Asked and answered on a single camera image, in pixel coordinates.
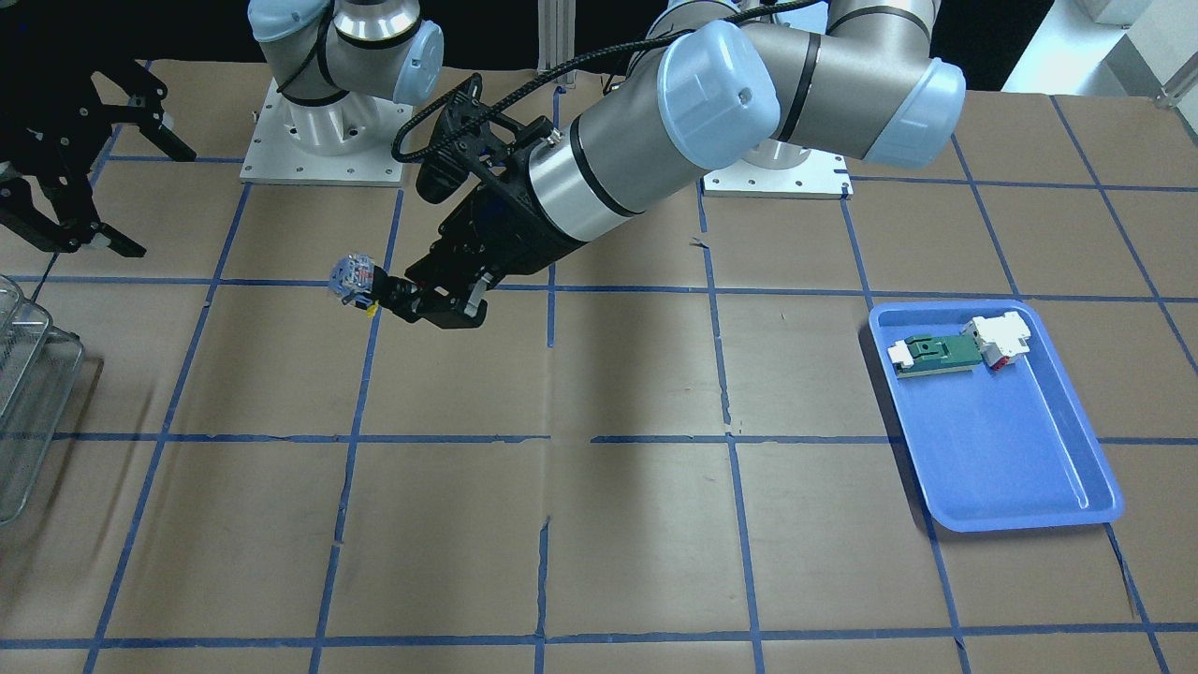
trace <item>white mounting plate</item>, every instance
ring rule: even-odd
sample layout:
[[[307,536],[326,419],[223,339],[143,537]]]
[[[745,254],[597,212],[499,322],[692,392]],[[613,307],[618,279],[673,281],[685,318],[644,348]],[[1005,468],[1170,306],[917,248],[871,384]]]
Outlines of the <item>white mounting plate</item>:
[[[763,169],[744,159],[703,176],[703,193],[710,196],[762,196],[780,199],[840,199],[853,195],[845,157],[812,150],[799,165]]]
[[[411,105],[374,98],[382,121],[373,142],[361,152],[323,157],[305,152],[283,125],[283,95],[274,80],[254,127],[254,138],[241,166],[241,181],[255,184],[353,184],[361,187],[398,187],[404,178],[404,164],[391,157],[395,132],[412,117]]]

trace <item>blue tray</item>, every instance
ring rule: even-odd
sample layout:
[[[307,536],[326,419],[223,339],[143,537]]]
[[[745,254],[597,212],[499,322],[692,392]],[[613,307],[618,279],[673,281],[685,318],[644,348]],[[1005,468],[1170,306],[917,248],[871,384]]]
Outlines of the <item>blue tray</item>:
[[[1015,310],[1031,352],[999,372],[898,379],[887,348]],[[954,532],[1096,524],[1123,494],[1036,311],[1014,299],[878,304],[870,330],[932,517]]]

